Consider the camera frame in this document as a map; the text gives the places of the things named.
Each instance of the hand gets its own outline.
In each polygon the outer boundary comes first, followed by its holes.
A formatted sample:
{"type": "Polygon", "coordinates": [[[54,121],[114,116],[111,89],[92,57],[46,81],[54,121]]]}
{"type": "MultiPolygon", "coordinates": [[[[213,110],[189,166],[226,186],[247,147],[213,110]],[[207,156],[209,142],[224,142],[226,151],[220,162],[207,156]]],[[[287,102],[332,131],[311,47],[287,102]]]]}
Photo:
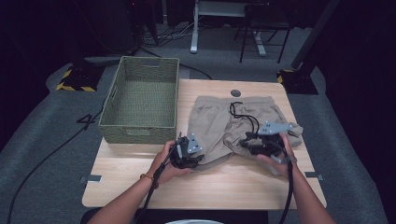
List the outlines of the hand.
{"type": "MultiPolygon", "coordinates": [[[[293,168],[298,169],[297,163],[296,163],[296,160],[294,157],[294,153],[291,150],[289,139],[288,139],[287,135],[285,133],[280,133],[279,135],[280,135],[280,137],[282,137],[283,143],[285,145],[285,149],[291,158],[291,162],[293,163],[293,168]]],[[[281,155],[279,155],[278,157],[280,159],[282,159],[285,157],[285,155],[283,153],[281,153],[281,155]]],[[[276,161],[272,160],[270,157],[267,157],[262,154],[257,155],[256,158],[258,161],[263,161],[263,162],[273,166],[277,170],[278,173],[280,173],[283,177],[289,179],[287,164],[279,164],[276,161]]]]}
{"type": "MultiPolygon", "coordinates": [[[[154,158],[150,168],[148,169],[148,175],[153,176],[155,171],[160,167],[161,163],[165,160],[166,156],[169,154],[170,148],[175,144],[175,141],[168,141],[163,146],[163,151],[159,152],[157,156],[154,158]]],[[[163,173],[160,175],[160,179],[158,180],[158,184],[163,184],[168,180],[172,179],[175,176],[185,175],[192,172],[192,169],[177,169],[172,163],[168,163],[163,170],[163,173]]]]}

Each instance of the chair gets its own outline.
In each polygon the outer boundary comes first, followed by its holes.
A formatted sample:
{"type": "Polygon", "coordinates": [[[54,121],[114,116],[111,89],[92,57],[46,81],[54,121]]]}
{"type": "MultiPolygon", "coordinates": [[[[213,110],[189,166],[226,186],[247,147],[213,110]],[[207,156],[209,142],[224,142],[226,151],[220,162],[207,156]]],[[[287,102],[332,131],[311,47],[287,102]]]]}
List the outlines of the chair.
{"type": "Polygon", "coordinates": [[[244,56],[248,31],[273,31],[274,33],[266,41],[267,44],[264,45],[282,46],[282,50],[280,51],[279,58],[277,60],[277,62],[280,63],[280,59],[282,58],[283,50],[285,49],[291,29],[290,16],[285,13],[283,7],[280,4],[273,3],[273,1],[268,0],[265,3],[250,3],[249,5],[245,6],[245,19],[242,25],[239,26],[239,29],[233,38],[234,40],[237,38],[243,26],[245,27],[245,33],[239,62],[242,62],[242,58],[244,56]],[[272,40],[278,31],[286,31],[283,44],[269,44],[268,42],[272,40]]]}

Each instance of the desk leg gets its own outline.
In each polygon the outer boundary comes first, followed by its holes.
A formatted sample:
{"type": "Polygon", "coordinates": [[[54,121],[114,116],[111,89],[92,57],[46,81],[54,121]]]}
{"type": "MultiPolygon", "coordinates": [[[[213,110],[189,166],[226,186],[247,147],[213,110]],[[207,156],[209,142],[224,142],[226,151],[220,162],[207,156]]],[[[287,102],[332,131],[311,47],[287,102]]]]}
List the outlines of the desk leg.
{"type": "Polygon", "coordinates": [[[194,30],[192,31],[191,39],[191,53],[196,53],[198,50],[198,13],[199,13],[199,0],[195,0],[194,8],[194,30]]]}
{"type": "Polygon", "coordinates": [[[256,42],[257,50],[260,56],[265,57],[267,52],[265,51],[264,45],[262,44],[262,39],[260,38],[261,32],[253,32],[254,41],[256,42]]]}

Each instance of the light wood surface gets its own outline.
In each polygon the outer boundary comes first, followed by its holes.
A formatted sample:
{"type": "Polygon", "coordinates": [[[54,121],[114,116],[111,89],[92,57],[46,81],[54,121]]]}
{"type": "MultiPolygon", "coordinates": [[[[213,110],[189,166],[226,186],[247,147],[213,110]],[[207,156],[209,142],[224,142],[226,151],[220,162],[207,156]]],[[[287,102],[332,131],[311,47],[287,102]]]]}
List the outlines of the light wood surface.
{"type": "MultiPolygon", "coordinates": [[[[231,98],[231,91],[242,95],[272,96],[286,119],[297,122],[282,85],[263,82],[181,79],[177,103],[177,132],[187,133],[191,109],[200,95],[231,98]]],[[[129,188],[151,165],[162,145],[108,144],[105,140],[92,168],[101,182],[89,182],[82,203],[88,207],[104,206],[129,188]]],[[[302,172],[314,172],[304,142],[293,149],[302,172]]],[[[308,178],[314,192],[326,206],[316,178],[308,178]]],[[[210,170],[176,177],[160,185],[148,208],[163,209],[283,209],[288,195],[288,182],[273,176],[256,161],[238,155],[210,170]]],[[[295,209],[294,199],[290,209],[295,209]]]]}

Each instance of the forearm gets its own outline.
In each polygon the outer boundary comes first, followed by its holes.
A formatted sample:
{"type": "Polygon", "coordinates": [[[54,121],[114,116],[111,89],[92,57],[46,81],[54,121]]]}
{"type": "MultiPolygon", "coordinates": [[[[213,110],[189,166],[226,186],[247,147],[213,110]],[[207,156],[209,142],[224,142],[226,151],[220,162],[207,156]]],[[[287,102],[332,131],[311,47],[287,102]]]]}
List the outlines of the forearm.
{"type": "Polygon", "coordinates": [[[89,223],[131,223],[143,199],[151,187],[149,178],[141,178],[119,197],[103,207],[89,223]]]}
{"type": "Polygon", "coordinates": [[[298,168],[293,168],[293,193],[301,223],[335,223],[298,168]]]}

